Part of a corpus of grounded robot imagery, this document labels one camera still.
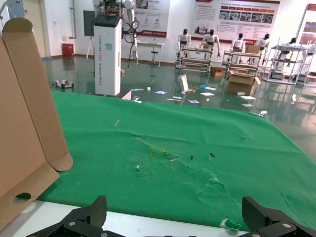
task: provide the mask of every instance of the stool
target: stool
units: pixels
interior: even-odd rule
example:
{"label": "stool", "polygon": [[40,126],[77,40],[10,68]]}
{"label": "stool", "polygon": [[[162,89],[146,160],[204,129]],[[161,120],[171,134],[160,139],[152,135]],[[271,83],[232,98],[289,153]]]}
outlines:
{"label": "stool", "polygon": [[152,59],[152,61],[151,61],[149,64],[150,64],[150,65],[152,64],[152,65],[154,65],[154,66],[158,66],[158,65],[159,65],[159,62],[156,62],[156,61],[155,61],[155,56],[156,56],[156,54],[158,54],[158,52],[152,51],[152,54],[153,54],[153,59]]}

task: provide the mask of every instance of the red trash bin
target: red trash bin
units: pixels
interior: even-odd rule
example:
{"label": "red trash bin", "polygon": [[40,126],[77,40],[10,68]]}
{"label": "red trash bin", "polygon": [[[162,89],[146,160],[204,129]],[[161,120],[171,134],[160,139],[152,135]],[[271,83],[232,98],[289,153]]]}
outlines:
{"label": "red trash bin", "polygon": [[74,44],[73,43],[63,43],[62,51],[64,57],[71,57],[74,54]]}

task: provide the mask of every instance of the cardboard box on floor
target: cardboard box on floor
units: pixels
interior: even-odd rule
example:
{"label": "cardboard box on floor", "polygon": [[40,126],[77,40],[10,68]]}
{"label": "cardboard box on floor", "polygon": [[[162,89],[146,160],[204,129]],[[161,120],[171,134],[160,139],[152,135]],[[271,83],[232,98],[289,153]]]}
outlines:
{"label": "cardboard box on floor", "polygon": [[211,72],[210,75],[211,76],[215,76],[215,77],[222,77],[223,76],[223,68],[216,68],[216,67],[211,67]]}
{"label": "cardboard box on floor", "polygon": [[[32,24],[9,20],[0,38],[0,230],[73,165]],[[14,203],[26,194],[28,200]]]}
{"label": "cardboard box on floor", "polygon": [[229,71],[230,76],[228,79],[228,92],[238,93],[244,92],[245,95],[251,95],[255,84],[261,84],[260,79],[256,76],[245,74],[245,73],[235,73]]}

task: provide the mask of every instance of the banner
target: banner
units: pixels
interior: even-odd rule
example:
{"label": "banner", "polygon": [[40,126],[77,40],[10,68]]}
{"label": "banner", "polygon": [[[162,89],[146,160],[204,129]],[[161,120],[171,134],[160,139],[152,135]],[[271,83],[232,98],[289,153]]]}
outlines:
{"label": "banner", "polygon": [[[135,0],[135,20],[140,36],[167,37],[170,0]],[[129,26],[124,24],[124,31]]]}
{"label": "banner", "polygon": [[271,33],[279,1],[270,0],[196,0],[193,40],[201,40],[210,30],[220,42],[231,43],[243,33],[246,44]]}
{"label": "banner", "polygon": [[308,4],[300,30],[298,32],[297,41],[300,44],[316,43],[316,4]]}

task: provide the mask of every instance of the green tablecloth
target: green tablecloth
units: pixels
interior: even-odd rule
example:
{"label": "green tablecloth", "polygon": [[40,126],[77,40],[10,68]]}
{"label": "green tablecloth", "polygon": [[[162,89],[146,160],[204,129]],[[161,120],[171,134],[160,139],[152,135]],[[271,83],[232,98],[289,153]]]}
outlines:
{"label": "green tablecloth", "polygon": [[316,164],[267,119],[72,93],[53,97],[75,163],[40,200],[86,206],[106,195],[109,211],[211,226],[229,216],[246,230],[241,199],[251,196],[316,228]]}

